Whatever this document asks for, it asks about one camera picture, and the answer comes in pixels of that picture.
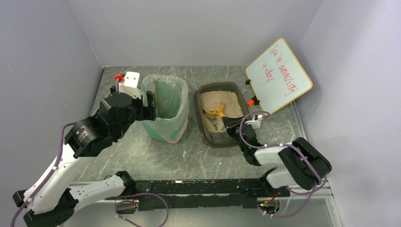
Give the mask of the dark grey litter tray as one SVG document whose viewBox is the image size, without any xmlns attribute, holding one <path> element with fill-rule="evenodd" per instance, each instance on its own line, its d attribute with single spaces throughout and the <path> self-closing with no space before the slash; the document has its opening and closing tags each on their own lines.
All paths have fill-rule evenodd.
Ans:
<svg viewBox="0 0 401 227">
<path fill-rule="evenodd" d="M 237 96 L 237 100 L 239 102 L 239 106 L 244 115 L 249 113 L 247 104 L 243 98 L 240 88 L 234 82 L 215 82 L 201 86 L 198 90 L 195 91 L 193 96 L 194 110 L 196 113 L 196 118 L 198 122 L 198 126 L 200 129 L 200 134 L 203 139 L 203 142 L 212 148 L 229 148 L 229 147 L 237 147 L 238 142 L 230 137 L 227 132 L 210 132 L 206 128 L 206 119 L 204 118 L 205 113 L 203 112 L 203 108 L 201 105 L 201 94 L 211 91 L 228 91 L 233 92 Z"/>
</svg>

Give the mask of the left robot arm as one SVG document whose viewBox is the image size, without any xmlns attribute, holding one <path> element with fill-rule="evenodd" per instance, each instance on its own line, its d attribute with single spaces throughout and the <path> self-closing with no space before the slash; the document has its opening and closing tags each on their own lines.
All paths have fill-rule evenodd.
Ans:
<svg viewBox="0 0 401 227">
<path fill-rule="evenodd" d="M 104 149 L 121 139 L 136 121 L 155 120 L 154 93 L 147 102 L 122 92 L 103 99 L 97 112 L 76 123 L 61 135 L 59 153 L 41 178 L 28 190 L 17 191 L 13 200 L 29 227 L 57 227 L 75 212 L 97 201 L 134 194 L 136 182 L 126 171 L 103 181 L 72 187 L 71 182 Z"/>
</svg>

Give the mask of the yellow litter scoop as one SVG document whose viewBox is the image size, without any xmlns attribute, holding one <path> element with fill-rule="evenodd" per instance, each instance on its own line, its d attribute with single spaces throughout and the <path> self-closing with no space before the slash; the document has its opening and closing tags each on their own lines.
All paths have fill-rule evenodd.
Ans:
<svg viewBox="0 0 401 227">
<path fill-rule="evenodd" d="M 225 117 L 224 113 L 224 103 L 220 102 L 220 106 L 218 108 L 216 108 L 215 110 L 205 110 L 203 109 L 203 112 L 209 115 L 213 115 L 213 116 L 219 116 L 219 117 Z"/>
</svg>

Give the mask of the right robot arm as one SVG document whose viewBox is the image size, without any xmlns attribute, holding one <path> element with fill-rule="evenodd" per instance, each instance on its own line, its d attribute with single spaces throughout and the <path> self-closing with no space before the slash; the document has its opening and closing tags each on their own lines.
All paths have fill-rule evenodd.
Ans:
<svg viewBox="0 0 401 227">
<path fill-rule="evenodd" d="M 255 115 L 249 121 L 228 117 L 223 117 L 222 120 L 227 133 L 238 142 L 250 165 L 276 165 L 261 177 L 271 188 L 297 184 L 310 190 L 321 184 L 322 179 L 332 170 L 328 159 L 303 137 L 286 144 L 261 144 L 255 132 L 261 125 L 261 115 Z"/>
</svg>

